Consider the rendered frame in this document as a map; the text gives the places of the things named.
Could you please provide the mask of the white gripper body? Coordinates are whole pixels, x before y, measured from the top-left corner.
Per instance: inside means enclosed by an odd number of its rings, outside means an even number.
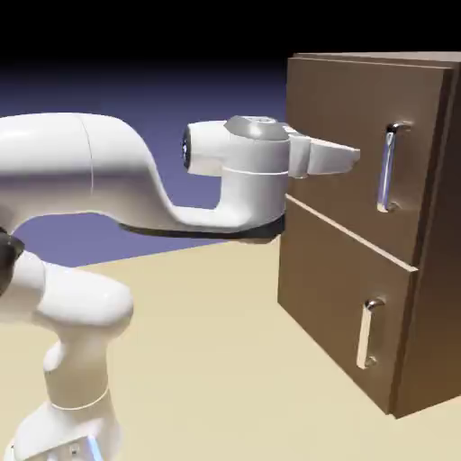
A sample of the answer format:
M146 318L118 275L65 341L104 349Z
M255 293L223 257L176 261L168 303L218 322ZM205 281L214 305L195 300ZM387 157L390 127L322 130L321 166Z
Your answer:
M360 160L360 149L310 137L307 176L346 174Z

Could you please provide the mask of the large brown cabinet door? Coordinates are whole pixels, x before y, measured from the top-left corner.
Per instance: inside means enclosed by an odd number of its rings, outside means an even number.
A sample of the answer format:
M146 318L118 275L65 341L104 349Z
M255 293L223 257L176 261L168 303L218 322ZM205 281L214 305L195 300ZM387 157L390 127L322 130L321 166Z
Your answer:
M290 59L286 119L313 138L360 149L345 175L294 180L291 195L401 261L419 263L429 198L450 103L454 69L446 62ZM376 209L388 124L398 134L389 199Z

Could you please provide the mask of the small brown cabinet door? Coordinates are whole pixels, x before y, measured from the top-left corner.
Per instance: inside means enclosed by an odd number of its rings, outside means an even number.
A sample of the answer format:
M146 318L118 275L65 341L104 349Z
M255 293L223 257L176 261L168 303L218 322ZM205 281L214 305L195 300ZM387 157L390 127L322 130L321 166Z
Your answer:
M390 412L407 299L418 271L396 262L293 200L280 239L278 301L384 412ZM362 304L382 298L371 353L356 365Z

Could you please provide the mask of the brown wooden cabinet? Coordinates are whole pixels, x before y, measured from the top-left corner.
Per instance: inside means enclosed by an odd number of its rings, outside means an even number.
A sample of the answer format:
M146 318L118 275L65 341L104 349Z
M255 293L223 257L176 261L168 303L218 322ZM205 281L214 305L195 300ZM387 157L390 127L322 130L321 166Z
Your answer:
M306 203L302 208L377 252L417 269L407 299L390 412L402 418L461 396L461 52L300 53L291 57L446 62L454 69L419 263L411 266Z

